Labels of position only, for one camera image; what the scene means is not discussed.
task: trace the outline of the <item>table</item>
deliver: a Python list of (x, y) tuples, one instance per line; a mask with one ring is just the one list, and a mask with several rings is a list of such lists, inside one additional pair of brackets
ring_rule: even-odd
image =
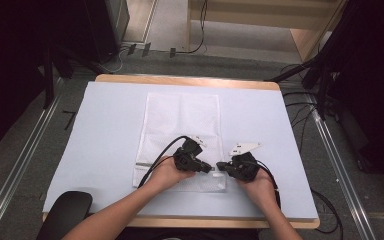
[[(188, 34), (190, 21), (200, 20), (202, 2), (188, 0)], [(345, 3), (346, 0), (209, 0), (205, 20), (290, 28), (298, 52), (306, 61), (325, 33), (334, 28)]]
[[(127, 75), (100, 75), (96, 78), (96, 83), (91, 83), (92, 85), (100, 83), (102, 87), (108, 87), (111, 86), (110, 89), (113, 91), (116, 87), (116, 85), (109, 85), (105, 83), (120, 83), (121, 85), (118, 85), (118, 88), (126, 88), (127, 90), (124, 92), (123, 96), (112, 96), (112, 97), (120, 97), (124, 98), (125, 100), (130, 100), (130, 102), (124, 102), (120, 104), (114, 104), (108, 102), (107, 106), (109, 108), (108, 114), (112, 112), (113, 110), (120, 109), (120, 108), (126, 108), (128, 106), (131, 107), (130, 111), (132, 113), (141, 112), (141, 107), (139, 106), (140, 103), (131, 104), (132, 97), (137, 95), (138, 93), (142, 94), (143, 96), (146, 96), (146, 91), (149, 89), (152, 89), (152, 91), (173, 91), (173, 90), (182, 90), (182, 91), (195, 91), (195, 92), (219, 92), (220, 96), (226, 96), (228, 94), (235, 93), (239, 94), (239, 91), (244, 91), (242, 93), (245, 93), (245, 96), (248, 97), (249, 93), (253, 92), (253, 90), (258, 91), (265, 91), (267, 95), (280, 95), (279, 86), (275, 83), (269, 83), (269, 82), (257, 82), (257, 81), (240, 81), (240, 80), (228, 80), (228, 79), (209, 79), (209, 78), (187, 78), (187, 77), (165, 77), (165, 76), (149, 76), (149, 75), (139, 75), (139, 76), (127, 76)], [(97, 134), (95, 137), (92, 137), (94, 133), (88, 133), (88, 135), (84, 135), (85, 133), (79, 133), (79, 129), (81, 128), (82, 121), (86, 121), (85, 124), (91, 124), (89, 126), (96, 126), (96, 121), (91, 118), (85, 118), (83, 114), (90, 113), (89, 110), (91, 109), (99, 109), (99, 108), (93, 108), (96, 106), (93, 106), (92, 108), (85, 109), (84, 104), (93, 103), (93, 98), (90, 98), (91, 95), (97, 96), (97, 92), (88, 92), (88, 89), (86, 90), (85, 99), (82, 103), (82, 106), (79, 110), (76, 123), (73, 127), (72, 136), (70, 137), (70, 141), (67, 144), (66, 151), (64, 153), (63, 159), (60, 162), (60, 165), (55, 173), (54, 179), (52, 180), (50, 190), (48, 191), (47, 200), (45, 202), (44, 212), (46, 212), (47, 209), (50, 209), (50, 206), (53, 204), (54, 199), (58, 197), (62, 192), (68, 191), (68, 190), (77, 190), (77, 191), (86, 191), (89, 193), (92, 193), (94, 195), (94, 203), (92, 204), (92, 209), (95, 208), (96, 210), (99, 210), (103, 208), (106, 205), (109, 205), (111, 202), (113, 202), (116, 199), (119, 199), (125, 195), (127, 195), (129, 192), (134, 191), (134, 189), (131, 187), (131, 174), (128, 174), (128, 172), (131, 171), (131, 169), (128, 169), (127, 171), (124, 171), (123, 169), (116, 169), (117, 164), (120, 164), (121, 159), (118, 157), (115, 157), (114, 162), (111, 163), (110, 168), (106, 169), (105, 172), (99, 173), (100, 168), (105, 168), (103, 166), (106, 166), (110, 164), (108, 161), (104, 161), (106, 158), (114, 158), (114, 156), (117, 155), (123, 155), (123, 158), (130, 159), (134, 158), (134, 154), (136, 149), (123, 149), (121, 151), (122, 154), (120, 154), (119, 146), (125, 146), (129, 143), (131, 145), (134, 145), (136, 140), (139, 140), (138, 138), (131, 139), (131, 138), (118, 138), (115, 140), (117, 143), (115, 144), (111, 138), (111, 134), (114, 132), (119, 132), (120, 129), (124, 129), (124, 131), (130, 131), (131, 129), (137, 128), (138, 126), (141, 126), (141, 121), (137, 121), (138, 119), (136, 117), (130, 119), (128, 116), (126, 116), (126, 119), (124, 119), (125, 122), (129, 122), (128, 128), (123, 128), (123, 126), (119, 126), (120, 129), (92, 129), (91, 131), (96, 132)], [(283, 109), (280, 110), (279, 114), (282, 115), (282, 119), (286, 121), (287, 124), (289, 124), (289, 120), (287, 119), (286, 110), (283, 106), (283, 101), (278, 102), (280, 105), (276, 105), (276, 103), (272, 102), (269, 105), (276, 105), (280, 106)], [(111, 116), (107, 114), (106, 111), (103, 111), (102, 108), (99, 109), (99, 112), (101, 114), (96, 114), (98, 118), (98, 122), (109, 118), (108, 121), (117, 121), (117, 119), (112, 119)], [(292, 131), (290, 129), (279, 129), (280, 132), (285, 132), (288, 134), (292, 134)], [(224, 138), (228, 139), (229, 134), (224, 134)], [(102, 141), (106, 141), (106, 138), (111, 138), (110, 141), (100, 143)], [(282, 180), (284, 179), (281, 177), (280, 179), (276, 179), (278, 182), (279, 187), (284, 189), (285, 191), (281, 192), (281, 198), (283, 196), (283, 208), (286, 213), (285, 215), (292, 214), (290, 217), (291, 224), (295, 228), (316, 228), (320, 224), (320, 220), (318, 218), (317, 212), (314, 207), (314, 202), (311, 197), (311, 193), (309, 191), (308, 182), (306, 182), (305, 172), (302, 167), (301, 159), (299, 158), (298, 151), (296, 149), (296, 143), (293, 140), (292, 142), (289, 141), (291, 139), (284, 139), (285, 148), (291, 148), (291, 152), (293, 152), (292, 155), (298, 156), (298, 158), (294, 158), (295, 162), (290, 162), (292, 165), (292, 169), (284, 169), (281, 172), (285, 172), (285, 175), (295, 177), (298, 176), (299, 178), (304, 178), (303, 186), (298, 186), (299, 189), (297, 189), (298, 192), (305, 192), (306, 197), (305, 202), (301, 203), (301, 205), (307, 205), (310, 207), (309, 212), (312, 212), (312, 214), (307, 214), (306, 217), (299, 218), (295, 216), (294, 214), (302, 215), (303, 213), (293, 213), (291, 211), (291, 208), (293, 207), (291, 202), (292, 198), (291, 195), (296, 195), (296, 192), (293, 192), (296, 186), (285, 186), (285, 182)], [(90, 145), (88, 145), (88, 141), (91, 141), (94, 143), (94, 145), (99, 147), (99, 150), (102, 151), (101, 153), (96, 153), (95, 150), (91, 150)], [(91, 167), (90, 169), (84, 169), (83, 171), (68, 171), (67, 166), (76, 165), (73, 158), (78, 158), (80, 161), (87, 161), (89, 158), (89, 161), (93, 161), (97, 165), (95, 167)], [(122, 168), (129, 168), (126, 164), (121, 164)], [(279, 174), (279, 169), (276, 169), (275, 166), (273, 166), (272, 163), (269, 164), (273, 174), (276, 177), (276, 174)], [(69, 181), (66, 181), (65, 179), (62, 179), (63, 175), (68, 176), (69, 178), (74, 178), (74, 183), (70, 183)], [(98, 177), (94, 178), (91, 177), (91, 175), (97, 174)], [(120, 178), (118, 183), (108, 183), (103, 182), (99, 183), (105, 180), (99, 179), (100, 177), (105, 178), (108, 175), (111, 174), (117, 174), (118, 178)], [(93, 184), (101, 184), (101, 186), (106, 187), (108, 184), (115, 184), (114, 186), (110, 187), (110, 190), (104, 191), (101, 188), (104, 187), (96, 187), (93, 186)], [(165, 192), (162, 195), (158, 196), (156, 199), (153, 200), (150, 204), (148, 204), (140, 213), (139, 215), (129, 224), (129, 226), (134, 227), (210, 227), (210, 228), (267, 228), (268, 223), (264, 221), (264, 218), (261, 215), (260, 211), (253, 206), (253, 204), (250, 202), (250, 200), (246, 197), (244, 193), (239, 193), (241, 191), (240, 187), (235, 184), (234, 180), (231, 179), (231, 182), (228, 182), (228, 186), (230, 188), (226, 193), (205, 193), (205, 194), (196, 194), (196, 193), (178, 193), (178, 192)], [(108, 201), (99, 199), (100, 195), (111, 195), (109, 196)], [(187, 209), (187, 213), (183, 214), (185, 211), (184, 209), (181, 209), (179, 214), (178, 206), (176, 205), (176, 201), (174, 201), (174, 204), (167, 203), (167, 201), (171, 201), (170, 199), (177, 198), (176, 201), (182, 201), (187, 200), (191, 201), (190, 199), (194, 199), (194, 201), (188, 202), (188, 206), (192, 209)], [(212, 204), (212, 201), (217, 201), (216, 204), (213, 204), (210, 208), (205, 209), (207, 207), (207, 204)], [(217, 207), (223, 207), (227, 206), (229, 201), (236, 201), (235, 204), (240, 201), (240, 205), (243, 206), (237, 206), (238, 209), (243, 208), (244, 215), (243, 216), (237, 216), (237, 217), (230, 217), (231, 213), (224, 213), (220, 211), (220, 209), (217, 209)], [(170, 214), (167, 213), (165, 210), (161, 210), (160, 208), (156, 208), (167, 205), (170, 206)], [(200, 212), (200, 209), (197, 208), (197, 206), (204, 206), (204, 211), (210, 212), (208, 216), (204, 216), (206, 213)], [(231, 209), (223, 208), (223, 211), (226, 210), (226, 212), (232, 211)]]

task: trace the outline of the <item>gray floor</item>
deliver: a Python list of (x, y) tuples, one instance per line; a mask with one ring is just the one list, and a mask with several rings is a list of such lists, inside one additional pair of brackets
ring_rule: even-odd
[[(261, 80), (276, 76), (285, 64), (263, 62), (256, 60), (240, 60), (209, 56), (179, 55), (169, 58), (168, 53), (151, 52), (142, 58), (141, 52), (122, 56), (123, 68), (117, 74), (160, 74), (178, 76), (205, 76)], [(108, 68), (116, 68), (117, 59), (106, 64)], [(70, 115), (62, 111), (77, 111), (88, 81), (93, 81), (95, 75), (80, 66), (76, 67), (72, 79), (66, 80), (60, 102), (56, 111), (39, 142), (31, 159), (28, 169), (12, 198), (7, 211), (0, 222), (0, 239), (34, 239), (42, 218), (44, 197), (58, 162), (68, 141), (71, 128), (64, 130)], [(299, 77), (281, 84), (283, 92), (296, 91), (299, 88)], [(14, 124), (0, 143), (0, 188), (32, 131), (34, 124), (41, 114), (43, 95), (40, 95), (23, 116)], [(302, 102), (305, 98), (300, 95), (285, 97), (286, 103)], [(292, 119), (301, 106), (288, 108)], [(304, 117), (308, 110), (301, 112), (298, 118)], [(384, 175), (362, 173), (356, 164), (356, 156), (350, 148), (347, 138), (340, 125), (333, 118), (327, 118), (327, 124), (340, 150), (348, 173), (357, 189), (360, 199), (370, 217), (373, 229), (378, 239), (384, 239)], [(303, 122), (298, 124), (294, 133), (297, 144), (300, 143)], [(312, 119), (305, 128), (302, 160), (309, 179), (310, 186), (324, 194), (336, 207), (344, 226), (344, 239), (359, 239), (359, 233), (352, 214), (345, 201), (332, 164), (319, 132)], [(332, 213), (324, 204), (315, 198), (321, 218), (321, 229), (328, 230), (335, 226)], [(337, 230), (330, 235), (322, 235), (314, 230), (299, 231), (305, 239), (339, 239)], [(273, 239), (269, 229), (261, 231), (262, 239)]]

